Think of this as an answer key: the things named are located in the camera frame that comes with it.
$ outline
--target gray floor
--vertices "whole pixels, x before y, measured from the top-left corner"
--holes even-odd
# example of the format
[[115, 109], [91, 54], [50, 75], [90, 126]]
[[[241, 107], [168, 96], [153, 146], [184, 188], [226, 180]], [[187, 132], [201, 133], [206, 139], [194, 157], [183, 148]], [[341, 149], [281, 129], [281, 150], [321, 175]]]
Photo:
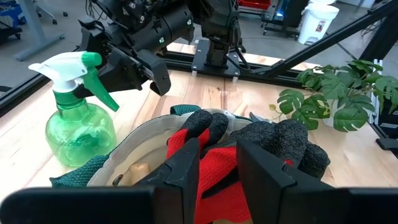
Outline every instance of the gray floor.
[[[24, 82], [27, 80], [27, 78], [35, 74], [27, 69], [28, 65], [35, 62], [43, 62], [45, 59], [55, 54], [71, 51], [76, 48], [76, 45], [80, 44], [81, 32], [77, 18], [86, 14], [85, 1], [52, 0], [49, 1], [49, 3], [52, 7], [55, 7], [53, 11], [57, 16], [58, 25], [53, 25], [50, 18], [42, 17], [40, 20], [42, 21], [44, 31], [47, 35], [63, 32], [65, 33], [65, 39], [23, 62], [18, 62], [14, 59], [13, 55], [31, 44], [29, 40], [29, 26], [21, 26], [23, 29], [23, 33], [21, 33], [21, 40], [10, 38], [8, 42], [0, 45], [0, 85], [14, 87], [21, 82]], [[340, 9], [340, 12], [328, 29], [329, 33], [337, 30], [341, 26], [351, 22], [353, 19], [366, 12], [365, 9], [360, 9], [358, 12], [355, 12], [354, 6], [342, 3], [335, 4], [335, 6]], [[68, 17], [62, 16], [63, 10], [69, 13]], [[240, 19], [243, 44], [248, 53], [287, 58], [290, 55], [307, 47], [306, 45], [302, 45], [294, 41], [292, 38], [286, 39], [281, 34], [275, 32], [268, 32], [266, 36], [263, 36], [260, 23], [260, 20], [256, 17], [242, 17]], [[196, 39], [201, 38], [199, 27], [195, 30], [195, 35]], [[342, 41], [340, 44], [352, 55], [359, 57], [370, 38], [371, 33], [365, 35], [364, 37], [362, 37], [360, 33], [357, 33]], [[186, 41], [180, 39], [177, 40], [177, 42], [184, 44], [187, 43]], [[389, 72], [397, 70], [397, 56], [398, 48], [394, 47], [384, 61], [386, 73], [395, 75]], [[347, 60], [351, 60], [351, 57], [344, 52], [341, 47], [334, 45], [326, 51], [308, 59], [308, 62], [319, 63], [322, 65], [343, 65]]]

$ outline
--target red glove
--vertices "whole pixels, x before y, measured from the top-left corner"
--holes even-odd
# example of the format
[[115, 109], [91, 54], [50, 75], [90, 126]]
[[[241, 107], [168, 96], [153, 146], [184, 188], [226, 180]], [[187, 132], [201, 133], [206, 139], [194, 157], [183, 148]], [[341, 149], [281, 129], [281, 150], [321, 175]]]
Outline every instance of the red glove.
[[228, 127], [228, 118], [221, 113], [194, 112], [168, 141], [167, 158], [179, 150], [190, 138], [199, 138], [200, 170], [195, 223], [209, 223], [226, 219], [243, 222], [250, 213], [238, 182], [236, 144], [216, 144]]

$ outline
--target green spray bottle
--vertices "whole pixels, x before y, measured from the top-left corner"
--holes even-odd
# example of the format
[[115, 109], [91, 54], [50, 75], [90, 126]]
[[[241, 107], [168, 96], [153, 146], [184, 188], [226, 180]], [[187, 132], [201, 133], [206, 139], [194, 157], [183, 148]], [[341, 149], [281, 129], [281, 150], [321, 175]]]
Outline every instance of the green spray bottle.
[[67, 52], [29, 66], [53, 81], [58, 111], [47, 121], [45, 137], [63, 165], [80, 167], [94, 156], [111, 152], [116, 146], [110, 115], [100, 106], [73, 94], [79, 83], [84, 83], [85, 88], [106, 106], [113, 111], [119, 109], [98, 78], [95, 67], [101, 63], [101, 55], [97, 53]]

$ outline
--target wooden table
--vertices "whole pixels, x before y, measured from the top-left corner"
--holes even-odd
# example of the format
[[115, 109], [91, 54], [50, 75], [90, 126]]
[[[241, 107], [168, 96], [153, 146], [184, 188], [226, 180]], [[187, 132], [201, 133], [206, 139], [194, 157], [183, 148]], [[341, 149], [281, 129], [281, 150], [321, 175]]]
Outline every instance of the wooden table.
[[[170, 50], [192, 53], [195, 46], [172, 44]], [[258, 55], [245, 56], [248, 61], [271, 65], [279, 61]], [[301, 63], [294, 69], [304, 70], [316, 65]], [[120, 105], [117, 112], [109, 113], [121, 142], [143, 122], [168, 114], [172, 105], [194, 104], [202, 108], [221, 108], [234, 112], [244, 102], [250, 111], [264, 118], [277, 115], [269, 104], [276, 104], [284, 87], [238, 80], [170, 71], [172, 87], [163, 97], [149, 90], [130, 90], [112, 93]], [[11, 192], [24, 187], [50, 186], [49, 177], [58, 177], [68, 171], [54, 158], [44, 135], [45, 124], [56, 110], [49, 83], [20, 105], [0, 118], [0, 201]], [[89, 102], [106, 108], [96, 98]], [[311, 142], [320, 145], [329, 154], [331, 164], [323, 181], [334, 186], [398, 187], [398, 159], [389, 151], [382, 151], [375, 143], [377, 134], [369, 125], [359, 131], [341, 133], [320, 122], [316, 131], [309, 132]]]

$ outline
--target glove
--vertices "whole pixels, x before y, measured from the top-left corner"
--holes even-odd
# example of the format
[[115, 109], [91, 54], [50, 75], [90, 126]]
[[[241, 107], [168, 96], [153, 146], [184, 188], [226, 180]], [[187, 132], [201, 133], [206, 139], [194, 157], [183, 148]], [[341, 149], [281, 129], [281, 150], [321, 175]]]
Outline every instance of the glove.
[[[232, 132], [226, 141], [217, 143], [227, 127], [228, 118], [224, 114], [210, 114], [199, 110], [168, 140], [167, 158], [190, 138], [198, 138], [200, 142], [201, 160], [195, 223], [209, 223], [219, 219], [243, 222], [250, 219], [236, 168], [237, 139], [252, 141], [296, 168], [311, 170], [316, 167], [321, 170], [312, 172], [313, 174], [323, 175], [328, 165], [327, 154], [320, 147], [315, 147], [307, 141], [307, 130], [296, 121], [287, 120], [279, 124], [264, 121], [251, 123], [239, 131]], [[315, 160], [323, 163], [312, 164], [312, 159], [319, 155], [326, 155], [326, 159]]]

